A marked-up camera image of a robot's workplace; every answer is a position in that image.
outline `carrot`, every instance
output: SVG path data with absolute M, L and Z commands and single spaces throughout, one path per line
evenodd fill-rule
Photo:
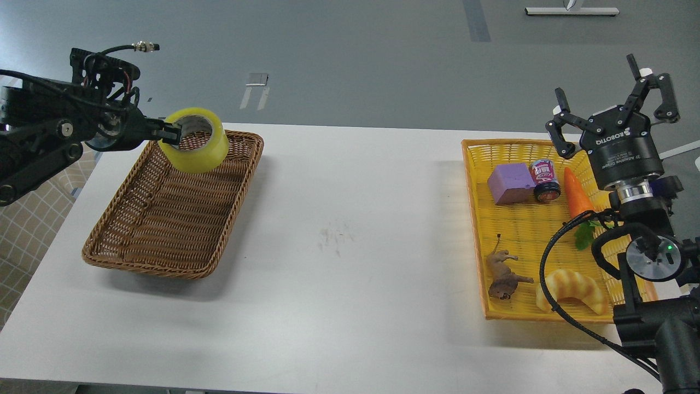
M 588 195 L 583 191 L 581 182 L 569 167 L 564 168 L 564 191 L 566 192 L 566 202 L 569 206 L 569 215 L 573 219 L 581 212 L 595 210 Z

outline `yellow tape roll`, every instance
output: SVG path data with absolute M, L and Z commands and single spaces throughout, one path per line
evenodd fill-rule
M 203 146 L 181 150 L 163 141 L 158 141 L 160 149 L 173 167 L 189 174 L 201 174 L 217 168 L 228 153 L 228 138 L 223 131 L 223 125 L 218 116 L 204 108 L 181 109 L 165 119 L 168 123 L 176 123 L 182 127 L 183 140 L 190 134 L 199 131 L 211 133 L 209 141 Z

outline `can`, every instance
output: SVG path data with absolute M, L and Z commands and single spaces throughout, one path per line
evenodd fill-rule
M 533 193 L 537 201 L 546 203 L 559 198 L 561 188 L 554 174 L 554 162 L 548 158 L 541 158 L 530 164 L 529 169 L 532 180 L 535 181 Z

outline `purple block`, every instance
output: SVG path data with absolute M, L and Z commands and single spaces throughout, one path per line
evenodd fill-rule
M 496 205 L 521 203 L 532 196 L 535 187 L 525 163 L 497 165 L 488 184 Z

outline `white table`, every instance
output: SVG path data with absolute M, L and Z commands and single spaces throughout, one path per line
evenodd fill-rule
M 0 377 L 274 393 L 647 393 L 565 323 L 486 321 L 460 141 L 543 134 L 227 124 L 265 139 L 217 270 L 93 267 L 139 151 L 103 155 L 0 334 Z M 593 328 L 617 340 L 614 327 Z

